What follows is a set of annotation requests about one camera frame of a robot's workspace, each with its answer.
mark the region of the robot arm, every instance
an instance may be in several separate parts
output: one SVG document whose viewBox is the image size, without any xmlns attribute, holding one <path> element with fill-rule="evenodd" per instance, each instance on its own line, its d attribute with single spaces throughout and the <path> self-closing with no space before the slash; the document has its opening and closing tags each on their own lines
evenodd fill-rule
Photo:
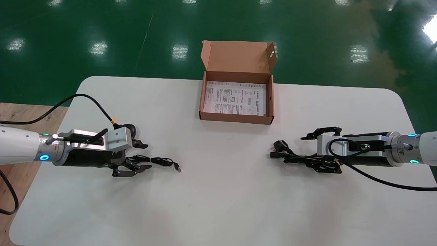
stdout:
<svg viewBox="0 0 437 246">
<path fill-rule="evenodd" d="M 285 163 L 304 163 L 316 172 L 342 173 L 345 165 L 361 175 L 395 188 L 417 191 L 437 191 L 437 187 L 415 187 L 390 183 L 373 177 L 355 165 L 401 167 L 405 163 L 437 165 L 437 132 L 401 135 L 382 132 L 340 136 L 341 128 L 318 128 L 302 140 L 317 139 L 317 153 L 310 156 L 295 154 L 283 140 L 273 144 L 271 158 L 283 158 Z"/>
<path fill-rule="evenodd" d="M 317 135 L 317 154 L 346 158 L 351 165 L 401 167 L 404 163 L 437 165 L 437 132 L 401 135 Z"/>
<path fill-rule="evenodd" d="M 35 160 L 39 139 L 36 132 L 0 126 L 0 165 Z"/>
<path fill-rule="evenodd" d="M 0 126 L 0 165 L 43 161 L 55 166 L 110 168 L 114 177 L 132 177 L 149 169 L 151 165 L 137 165 L 125 156 L 129 148 L 148 147 L 135 139 L 135 127 L 126 124 L 115 128 L 48 135 Z M 119 170 L 119 166 L 130 171 Z"/>
</svg>

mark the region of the cable connector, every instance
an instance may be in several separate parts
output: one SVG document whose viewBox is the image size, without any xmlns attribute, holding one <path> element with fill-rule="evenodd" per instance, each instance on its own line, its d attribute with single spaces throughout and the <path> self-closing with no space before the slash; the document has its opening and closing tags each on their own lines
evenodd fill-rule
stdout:
<svg viewBox="0 0 437 246">
<path fill-rule="evenodd" d="M 270 152 L 270 158 L 285 158 L 288 154 L 279 152 Z"/>
<path fill-rule="evenodd" d="M 282 152 L 288 149 L 288 144 L 284 140 L 278 140 L 273 144 L 273 147 L 277 152 Z"/>
</svg>

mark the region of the instruction sheet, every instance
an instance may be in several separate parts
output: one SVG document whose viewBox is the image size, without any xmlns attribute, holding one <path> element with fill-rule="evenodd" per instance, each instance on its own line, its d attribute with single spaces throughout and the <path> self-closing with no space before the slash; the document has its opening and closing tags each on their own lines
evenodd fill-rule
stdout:
<svg viewBox="0 0 437 246">
<path fill-rule="evenodd" d="M 266 85 L 208 81 L 203 111 L 266 116 Z"/>
</svg>

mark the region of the wooden surface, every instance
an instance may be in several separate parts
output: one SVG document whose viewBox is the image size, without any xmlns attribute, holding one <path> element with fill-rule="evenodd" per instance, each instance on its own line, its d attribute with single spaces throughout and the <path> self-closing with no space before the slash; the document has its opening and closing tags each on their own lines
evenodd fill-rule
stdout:
<svg viewBox="0 0 437 246">
<path fill-rule="evenodd" d="M 50 108 L 51 106 L 0 103 L 0 120 L 29 121 L 38 118 Z M 15 125 L 14 127 L 38 133 L 55 134 L 67 113 L 67 109 L 67 107 L 59 107 L 40 122 L 31 125 Z M 0 166 L 0 170 L 4 172 L 14 187 L 20 205 L 40 165 L 41 162 L 30 162 Z M 0 180 L 0 207 L 9 211 L 14 208 L 14 200 L 2 180 Z M 9 240 L 9 228 L 14 216 L 0 214 L 0 246 L 15 245 Z"/>
</svg>

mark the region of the blue indicator light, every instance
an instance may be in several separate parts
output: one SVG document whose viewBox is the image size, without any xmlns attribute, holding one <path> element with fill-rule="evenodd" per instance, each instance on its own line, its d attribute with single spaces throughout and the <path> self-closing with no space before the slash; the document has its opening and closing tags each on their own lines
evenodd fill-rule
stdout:
<svg viewBox="0 0 437 246">
<path fill-rule="evenodd" d="M 48 155 L 42 155 L 42 156 L 39 157 L 39 159 L 42 160 L 42 161 L 46 161 L 46 160 L 49 159 L 49 156 Z"/>
</svg>

